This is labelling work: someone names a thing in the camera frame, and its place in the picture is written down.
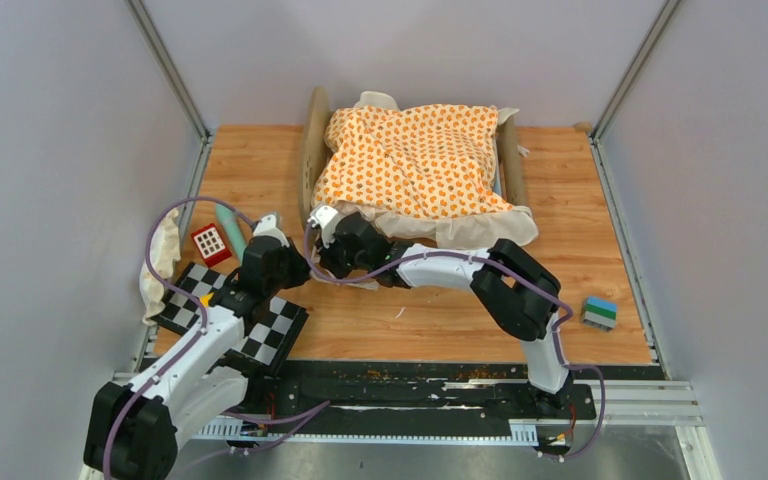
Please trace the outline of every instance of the red block with white squares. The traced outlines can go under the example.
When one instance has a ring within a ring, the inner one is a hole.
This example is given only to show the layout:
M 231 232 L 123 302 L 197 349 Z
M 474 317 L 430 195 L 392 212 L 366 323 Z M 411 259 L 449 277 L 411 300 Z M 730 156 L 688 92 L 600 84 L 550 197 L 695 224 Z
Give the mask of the red block with white squares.
M 222 237 L 219 236 L 216 225 L 211 223 L 200 230 L 196 230 L 191 236 L 196 243 L 199 255 L 208 267 L 213 267 L 222 260 L 231 258 L 231 251 L 228 250 Z

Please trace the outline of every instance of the wooden platform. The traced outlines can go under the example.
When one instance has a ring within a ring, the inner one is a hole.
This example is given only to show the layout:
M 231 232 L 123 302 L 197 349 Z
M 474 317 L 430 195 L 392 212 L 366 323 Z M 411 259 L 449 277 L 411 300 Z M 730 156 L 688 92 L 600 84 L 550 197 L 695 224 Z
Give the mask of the wooden platform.
M 225 199 L 253 218 L 278 211 L 287 235 L 301 243 L 297 175 L 301 127 L 224 126 L 219 129 L 201 194 Z M 617 328 L 602 333 L 578 323 L 562 331 L 570 361 L 648 364 L 649 350 L 617 247 L 587 138 L 571 128 L 521 128 L 529 206 L 540 229 L 526 250 L 561 281 L 561 298 L 578 309 L 589 295 L 619 305 Z M 212 204 L 197 205 L 191 227 L 216 222 Z M 182 265 L 198 259 L 192 241 Z M 236 260 L 216 267 L 228 273 Z M 423 288 L 367 291 L 308 282 L 280 296 L 310 318 L 291 358 L 438 362 L 522 362 L 519 343 L 486 313 L 474 295 Z M 161 331 L 158 353 L 177 340 Z

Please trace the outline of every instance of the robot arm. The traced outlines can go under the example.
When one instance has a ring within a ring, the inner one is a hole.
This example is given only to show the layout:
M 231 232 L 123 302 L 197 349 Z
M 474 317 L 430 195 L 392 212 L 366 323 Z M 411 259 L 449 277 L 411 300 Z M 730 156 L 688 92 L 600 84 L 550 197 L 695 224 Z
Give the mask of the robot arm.
M 228 275 L 215 295 L 201 299 L 207 324 L 190 329 L 129 384 L 109 382 L 96 394 L 84 463 L 102 470 L 114 419 L 133 400 L 110 452 L 112 474 L 123 480 L 166 478 L 190 437 L 245 399 L 250 379 L 233 368 L 211 367 L 248 336 L 278 291 L 302 285 L 309 272 L 281 232 L 278 216 L 263 217 L 243 254 L 243 265 Z
M 502 272 L 482 262 L 500 263 L 558 296 L 558 279 L 515 243 L 500 239 L 489 249 L 447 251 L 413 242 L 390 242 L 359 213 L 342 217 L 328 206 L 317 207 L 310 222 L 320 232 L 316 242 L 320 265 L 339 279 L 355 269 L 373 272 L 399 259 L 413 258 L 379 273 L 376 281 L 388 287 L 436 286 L 475 293 L 499 327 L 520 340 L 531 384 L 553 396 L 552 403 L 565 403 L 572 378 L 555 354 L 549 331 L 558 307 L 520 284 L 509 286 Z

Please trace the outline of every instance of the yellow sticker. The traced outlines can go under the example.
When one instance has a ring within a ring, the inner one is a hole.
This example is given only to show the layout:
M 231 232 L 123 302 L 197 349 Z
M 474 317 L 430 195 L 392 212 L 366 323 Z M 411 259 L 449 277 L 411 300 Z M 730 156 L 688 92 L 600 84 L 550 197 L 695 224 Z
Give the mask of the yellow sticker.
M 209 307 L 208 303 L 210 302 L 210 299 L 213 298 L 213 292 L 208 293 L 207 295 L 203 295 L 199 300 L 201 301 L 201 304 L 205 307 Z

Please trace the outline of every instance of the white wall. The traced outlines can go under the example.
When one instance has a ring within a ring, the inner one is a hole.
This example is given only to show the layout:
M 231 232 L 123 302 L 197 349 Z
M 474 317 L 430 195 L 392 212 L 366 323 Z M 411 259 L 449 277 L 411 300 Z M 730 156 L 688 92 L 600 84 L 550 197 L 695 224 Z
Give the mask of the white wall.
M 300 124 L 311 89 L 595 122 L 662 0 L 146 0 L 205 121 Z
M 125 2 L 0 2 L 0 479 L 77 478 L 196 147 Z
M 723 477 L 768 478 L 768 2 L 685 2 L 605 145 Z

